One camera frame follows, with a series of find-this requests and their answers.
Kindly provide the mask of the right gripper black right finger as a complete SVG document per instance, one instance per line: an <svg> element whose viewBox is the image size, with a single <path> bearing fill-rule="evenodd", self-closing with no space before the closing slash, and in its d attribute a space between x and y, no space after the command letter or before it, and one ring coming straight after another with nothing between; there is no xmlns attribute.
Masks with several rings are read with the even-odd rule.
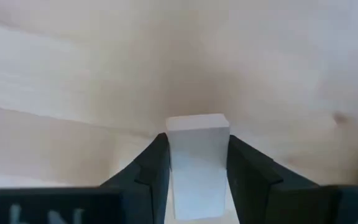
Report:
<svg viewBox="0 0 358 224"><path fill-rule="evenodd" d="M240 224L358 222L358 185L318 185L234 135L227 179Z"/></svg>

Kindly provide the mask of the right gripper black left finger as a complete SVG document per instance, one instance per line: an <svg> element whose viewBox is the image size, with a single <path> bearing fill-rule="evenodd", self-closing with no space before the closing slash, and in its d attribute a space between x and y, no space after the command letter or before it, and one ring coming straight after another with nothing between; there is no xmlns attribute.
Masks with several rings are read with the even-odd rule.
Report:
<svg viewBox="0 0 358 224"><path fill-rule="evenodd" d="M160 133L99 186L0 189L0 224L164 224L169 179Z"/></svg>

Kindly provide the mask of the white cube block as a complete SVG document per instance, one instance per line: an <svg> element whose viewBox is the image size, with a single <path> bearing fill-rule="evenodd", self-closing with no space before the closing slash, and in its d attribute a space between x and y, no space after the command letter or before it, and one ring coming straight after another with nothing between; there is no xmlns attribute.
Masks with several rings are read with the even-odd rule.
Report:
<svg viewBox="0 0 358 224"><path fill-rule="evenodd" d="M223 114L166 120L177 220L220 217L227 186L230 124Z"/></svg>

